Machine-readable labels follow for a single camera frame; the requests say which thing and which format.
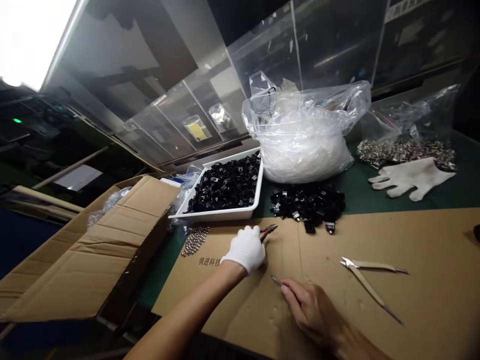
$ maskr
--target white glove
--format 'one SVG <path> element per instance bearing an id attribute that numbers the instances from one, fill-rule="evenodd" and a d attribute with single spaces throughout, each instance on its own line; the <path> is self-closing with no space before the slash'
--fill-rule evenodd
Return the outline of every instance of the white glove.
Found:
<path id="1" fill-rule="evenodd" d="M 258 269 L 265 259 L 265 245 L 260 242 L 260 227 L 245 226 L 238 230 L 237 235 L 231 240 L 230 251 L 221 258 L 220 264 L 225 260 L 242 265 L 247 274 Z"/>
<path id="2" fill-rule="evenodd" d="M 379 176 L 369 178 L 374 183 L 371 187 L 382 190 L 391 186 L 395 188 L 387 190 L 387 195 L 397 198 L 412 188 L 409 198 L 412 201 L 420 201 L 432 188 L 453 177 L 455 172 L 444 172 L 437 169 L 433 157 L 426 157 L 394 166 L 385 166 L 378 172 Z"/>

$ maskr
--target white plastic tray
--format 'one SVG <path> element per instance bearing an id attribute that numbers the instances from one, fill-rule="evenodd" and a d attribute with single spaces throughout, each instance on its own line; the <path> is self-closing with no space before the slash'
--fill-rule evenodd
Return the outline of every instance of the white plastic tray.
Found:
<path id="1" fill-rule="evenodd" d="M 214 211 L 203 211 L 203 212 L 191 212 L 186 213 L 189 207 L 189 200 L 195 197 L 195 187 L 200 179 L 204 176 L 205 171 L 209 170 L 212 165 L 216 163 L 225 164 L 232 160 L 240 160 L 249 155 L 254 154 L 257 150 L 260 150 L 260 147 L 256 147 L 244 152 L 240 152 L 238 154 L 224 157 L 223 159 L 207 162 L 203 164 L 203 170 L 200 174 L 200 177 L 196 181 L 193 188 L 190 190 L 190 193 L 186 197 L 185 201 L 181 204 L 180 208 L 176 212 L 175 215 L 170 215 L 169 219 L 182 219 L 189 221 L 191 223 L 198 223 L 198 222 L 213 222 L 213 221 L 226 221 L 226 220 L 241 220 L 241 219 L 250 219 L 254 210 L 259 205 L 260 201 L 260 188 L 262 187 L 262 179 L 264 177 L 264 161 L 260 161 L 260 168 L 258 169 L 258 179 L 256 180 L 256 188 L 255 188 L 255 199 L 252 206 L 248 207 L 239 207 L 233 209 L 225 209 L 225 210 L 214 210 Z"/>

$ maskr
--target green workbench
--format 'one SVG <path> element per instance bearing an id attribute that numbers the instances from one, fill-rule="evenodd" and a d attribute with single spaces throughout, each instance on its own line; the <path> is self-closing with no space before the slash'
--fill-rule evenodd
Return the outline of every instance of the green workbench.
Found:
<path id="1" fill-rule="evenodd" d="M 407 194 L 392 199 L 387 196 L 386 190 L 373 190 L 367 179 L 378 175 L 378 171 L 361 163 L 356 157 L 357 144 L 350 144 L 348 148 L 355 157 L 353 166 L 331 179 L 337 190 L 345 194 L 346 209 L 343 214 L 480 207 L 480 143 L 458 132 L 452 134 L 451 142 L 457 153 L 457 175 L 433 188 L 419 202 L 411 201 Z M 270 212 L 270 195 L 275 189 L 276 184 L 263 179 L 260 202 L 253 212 L 254 219 L 273 216 Z M 177 228 L 163 241 L 161 249 L 138 284 L 136 300 L 139 304 L 149 309 L 153 307 L 185 239 L 186 235 Z"/>

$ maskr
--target cardboard box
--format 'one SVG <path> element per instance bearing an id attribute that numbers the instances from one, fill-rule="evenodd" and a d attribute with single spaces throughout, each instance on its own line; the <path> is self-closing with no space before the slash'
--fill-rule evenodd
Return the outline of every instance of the cardboard box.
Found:
<path id="1" fill-rule="evenodd" d="M 130 192 L 87 232 L 89 214 L 128 186 Z M 167 225 L 159 220 L 167 218 L 178 193 L 150 176 L 112 186 L 0 280 L 0 321 L 95 316 L 151 230 Z"/>
<path id="2" fill-rule="evenodd" d="M 273 359 L 322 358 L 292 319 L 270 275 L 321 285 L 337 309 L 396 360 L 477 359 L 480 324 L 479 208 L 347 215 L 335 235 L 276 219 L 267 263 L 216 308 L 202 331 Z M 208 277 L 238 229 L 272 218 L 210 225 L 198 252 L 179 257 L 152 311 L 165 315 Z M 340 264 L 341 257 L 397 266 L 410 275 L 361 270 L 398 324 Z"/>

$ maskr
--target yellow label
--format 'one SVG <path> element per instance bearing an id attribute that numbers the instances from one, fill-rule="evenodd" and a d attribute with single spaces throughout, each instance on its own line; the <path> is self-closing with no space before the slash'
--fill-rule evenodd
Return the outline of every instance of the yellow label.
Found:
<path id="1" fill-rule="evenodd" d="M 205 140 L 207 136 L 205 135 L 204 131 L 197 123 L 193 123 L 187 125 L 188 130 L 192 133 L 192 135 L 196 138 L 197 141 Z"/>

